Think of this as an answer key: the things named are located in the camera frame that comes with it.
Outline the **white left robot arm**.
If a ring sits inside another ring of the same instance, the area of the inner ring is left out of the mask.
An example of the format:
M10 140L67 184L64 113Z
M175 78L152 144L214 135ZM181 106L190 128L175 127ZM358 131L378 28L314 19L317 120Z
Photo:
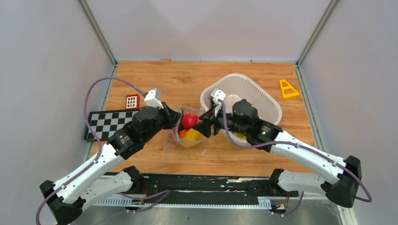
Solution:
M144 177L134 166L107 180L98 181L98 178L142 150L161 130L173 129L181 116L166 103L162 103L161 107L144 106L131 121L115 131L101 151L76 170L55 182L44 181L39 188L56 222L68 225L88 207L111 195L126 191L140 193Z

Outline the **black white checkerboard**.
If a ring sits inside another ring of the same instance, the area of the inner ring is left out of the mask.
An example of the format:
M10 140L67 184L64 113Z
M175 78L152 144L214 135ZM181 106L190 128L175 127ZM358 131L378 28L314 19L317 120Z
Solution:
M89 124L101 141L107 141L115 131L130 122L138 110L113 110L90 112Z

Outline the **clear zip top bag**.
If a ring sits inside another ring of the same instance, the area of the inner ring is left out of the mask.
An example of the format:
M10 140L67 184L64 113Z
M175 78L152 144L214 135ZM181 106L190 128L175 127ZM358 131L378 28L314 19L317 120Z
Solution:
M181 116L176 126L166 133L163 139L164 149L171 150L177 147L191 148L205 140L205 136L192 128L193 125L200 122L199 116L205 112L204 108L194 109L180 106L176 111L179 112Z

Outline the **red toy apple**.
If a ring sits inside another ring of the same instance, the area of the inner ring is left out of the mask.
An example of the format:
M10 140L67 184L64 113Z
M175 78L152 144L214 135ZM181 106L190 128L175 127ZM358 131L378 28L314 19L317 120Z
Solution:
M194 114L184 114L182 117L182 126L184 129L191 129L195 124L198 123L199 117Z

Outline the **yellow toy frame block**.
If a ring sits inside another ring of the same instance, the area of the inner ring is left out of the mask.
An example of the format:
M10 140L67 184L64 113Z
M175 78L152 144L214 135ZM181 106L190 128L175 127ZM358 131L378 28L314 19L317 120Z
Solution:
M285 79L279 80L279 87L283 100L300 96L300 93Z

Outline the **red toy window block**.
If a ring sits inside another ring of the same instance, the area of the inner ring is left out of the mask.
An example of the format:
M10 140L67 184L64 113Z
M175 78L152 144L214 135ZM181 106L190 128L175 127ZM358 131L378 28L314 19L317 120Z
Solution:
M140 100L139 100L138 94L127 95L126 102L125 102L125 109L126 110L138 109L139 103L140 103Z

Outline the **orange toy pumpkin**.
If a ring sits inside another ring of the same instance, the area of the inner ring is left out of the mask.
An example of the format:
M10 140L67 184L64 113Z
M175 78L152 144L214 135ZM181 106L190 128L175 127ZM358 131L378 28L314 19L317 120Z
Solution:
M182 130L180 130L179 133L178 133L178 137L179 137L180 139L184 138L186 132L187 132L187 129L182 129Z

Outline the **yellow toy lemon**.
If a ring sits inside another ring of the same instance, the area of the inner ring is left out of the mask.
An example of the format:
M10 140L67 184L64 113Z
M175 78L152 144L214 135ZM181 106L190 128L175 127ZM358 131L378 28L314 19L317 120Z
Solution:
M237 138L240 138L242 140L246 140L247 137L244 134L241 133L234 133L234 136L236 136Z

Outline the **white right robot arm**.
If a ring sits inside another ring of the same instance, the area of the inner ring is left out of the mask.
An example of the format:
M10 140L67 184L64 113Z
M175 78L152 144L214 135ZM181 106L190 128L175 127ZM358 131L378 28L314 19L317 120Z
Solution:
M285 191L305 191L325 195L333 203L353 207L359 199L361 162L357 157L342 158L312 147L284 131L279 126L258 116L258 111L247 100L236 102L231 113L225 112L221 100L200 116L193 129L205 137L226 132L236 132L246 137L246 148L256 148L289 158L312 170L312 173L289 172L275 169L268 182L269 192L281 195Z

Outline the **yellow toy mango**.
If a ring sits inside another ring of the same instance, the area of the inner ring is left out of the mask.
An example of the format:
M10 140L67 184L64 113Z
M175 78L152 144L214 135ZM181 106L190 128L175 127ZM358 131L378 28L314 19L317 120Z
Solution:
M191 128L185 133L185 135L183 137L183 141L189 145L192 145L192 144L196 144L198 141L200 141L201 137L202 137L202 134L199 131Z

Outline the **white plastic basket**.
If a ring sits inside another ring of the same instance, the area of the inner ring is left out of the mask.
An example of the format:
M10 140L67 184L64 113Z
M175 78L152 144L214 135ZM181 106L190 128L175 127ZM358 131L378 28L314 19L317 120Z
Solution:
M219 105L211 105L208 96L210 92L217 88L222 90L226 97L224 101L219 100ZM247 137L245 142L232 139L232 143L240 148L257 148L267 152L275 146L275 139L283 130L278 126L282 119L282 109L279 103L271 97L262 87L260 87L251 78L243 74L229 74L206 88L201 93L200 102L208 111L211 107L216 107L215 114L219 112L221 106L225 130L227 137L233 137L233 133L228 130L226 113L232 112L232 106L235 102L246 99L258 110L259 132L256 137Z

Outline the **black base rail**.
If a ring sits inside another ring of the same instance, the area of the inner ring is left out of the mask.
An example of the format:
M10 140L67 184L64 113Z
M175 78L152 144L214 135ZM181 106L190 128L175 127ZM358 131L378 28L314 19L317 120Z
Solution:
M298 197L272 186L268 177L212 176L145 173L142 180L122 195L132 204L179 208L258 208L274 206L270 200L284 202Z

